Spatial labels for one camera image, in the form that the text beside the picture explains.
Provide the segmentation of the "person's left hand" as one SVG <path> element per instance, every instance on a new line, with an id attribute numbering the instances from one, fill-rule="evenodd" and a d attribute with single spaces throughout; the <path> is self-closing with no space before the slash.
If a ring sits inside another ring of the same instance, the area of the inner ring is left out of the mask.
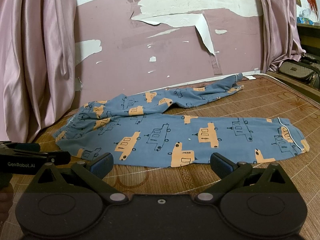
<path id="1" fill-rule="evenodd" d="M 14 190 L 12 184 L 9 183 L 0 191 L 0 221 L 5 222 L 9 216 L 9 211 L 12 207 Z"/>

